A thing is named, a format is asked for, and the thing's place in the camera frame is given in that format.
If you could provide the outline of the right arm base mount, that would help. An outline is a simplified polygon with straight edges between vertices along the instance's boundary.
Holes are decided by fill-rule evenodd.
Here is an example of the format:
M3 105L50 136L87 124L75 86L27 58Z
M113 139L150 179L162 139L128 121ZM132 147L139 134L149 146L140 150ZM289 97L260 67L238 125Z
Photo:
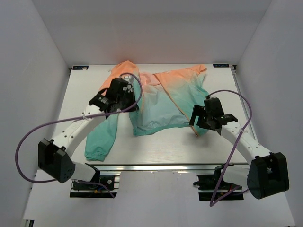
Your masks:
M210 201L212 194L216 187L216 181L213 175L197 175L197 181L193 182L193 186L198 189L198 197L200 201ZM227 192L236 188L237 185L233 183L226 183L224 181L221 182L218 191L215 195L214 200L220 198L225 195ZM242 188L239 187L233 193L223 198L223 201L242 201L244 200Z

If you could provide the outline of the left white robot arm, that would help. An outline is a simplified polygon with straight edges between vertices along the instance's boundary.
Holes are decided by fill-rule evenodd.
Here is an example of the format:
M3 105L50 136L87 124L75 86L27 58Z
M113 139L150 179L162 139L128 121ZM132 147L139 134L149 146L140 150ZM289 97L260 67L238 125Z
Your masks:
M60 183L68 180L84 182L94 189L100 183L100 171L88 164L73 162L71 157L95 127L116 112L138 109L133 89L109 95L98 92L88 103L81 117L50 140L38 144L38 166Z

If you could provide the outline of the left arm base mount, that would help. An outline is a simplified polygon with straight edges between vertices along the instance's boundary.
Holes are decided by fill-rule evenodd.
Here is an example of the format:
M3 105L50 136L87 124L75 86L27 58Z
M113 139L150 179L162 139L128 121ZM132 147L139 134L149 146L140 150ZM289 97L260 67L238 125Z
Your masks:
M101 171L99 184L85 184L73 181L70 198L113 199L117 195L120 172Z

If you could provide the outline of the orange and teal jacket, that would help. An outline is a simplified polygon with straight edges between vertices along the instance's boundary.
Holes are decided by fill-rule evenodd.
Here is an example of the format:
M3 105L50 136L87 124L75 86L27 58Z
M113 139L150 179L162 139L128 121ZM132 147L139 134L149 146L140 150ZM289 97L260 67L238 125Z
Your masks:
M111 81L123 73L132 73L143 88L139 110L129 113L133 135L147 136L164 129L189 127L194 105L200 105L208 92L203 88L207 67L199 64L191 68L166 72L139 72L139 68L124 61L112 68L100 87L109 88ZM118 114L109 116L86 139L85 158L104 161L114 145L118 130Z

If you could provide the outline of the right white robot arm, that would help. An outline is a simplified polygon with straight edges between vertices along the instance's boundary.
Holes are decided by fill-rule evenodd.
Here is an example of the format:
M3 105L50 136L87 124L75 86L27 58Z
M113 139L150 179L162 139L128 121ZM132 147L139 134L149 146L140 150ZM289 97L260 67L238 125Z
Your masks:
M233 190L236 186L246 188L256 199L289 190L289 177L286 157L278 152L271 152L260 145L239 124L232 114L224 114L223 109L210 112L203 106L195 105L190 125L218 132L219 135L235 145L247 161L249 168L229 164L220 165L213 175L200 175L193 184L200 190L215 188Z

